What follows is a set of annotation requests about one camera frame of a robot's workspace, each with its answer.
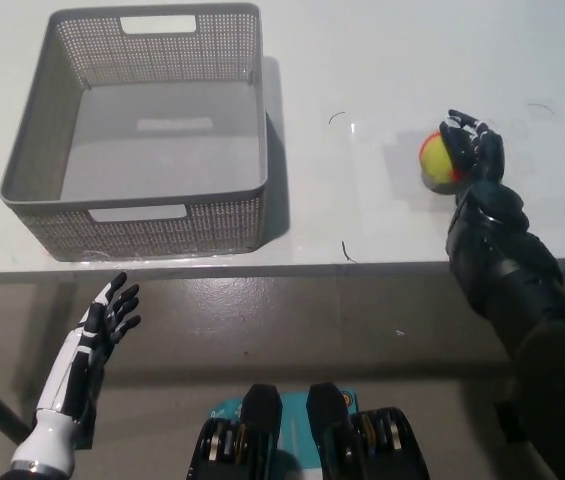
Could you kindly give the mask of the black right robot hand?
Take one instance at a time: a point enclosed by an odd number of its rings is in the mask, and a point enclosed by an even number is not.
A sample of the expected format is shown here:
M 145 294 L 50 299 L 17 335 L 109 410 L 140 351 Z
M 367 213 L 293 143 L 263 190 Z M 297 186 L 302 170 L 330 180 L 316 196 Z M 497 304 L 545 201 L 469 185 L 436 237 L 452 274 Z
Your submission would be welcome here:
M 439 132 L 456 174 L 455 202 L 446 249 L 452 252 L 460 233 L 480 225 L 524 232 L 529 220 L 524 202 L 502 183 L 505 150 L 502 136 L 488 124 L 459 110 L 450 109 Z

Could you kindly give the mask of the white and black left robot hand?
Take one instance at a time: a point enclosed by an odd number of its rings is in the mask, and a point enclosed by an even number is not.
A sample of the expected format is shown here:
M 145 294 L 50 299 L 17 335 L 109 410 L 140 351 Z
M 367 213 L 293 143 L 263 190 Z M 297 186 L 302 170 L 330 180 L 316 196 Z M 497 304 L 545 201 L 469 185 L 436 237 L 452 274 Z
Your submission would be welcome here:
M 125 288 L 127 273 L 115 276 L 69 331 L 36 406 L 81 422 L 95 408 L 104 366 L 126 333 L 141 322 L 139 286 Z

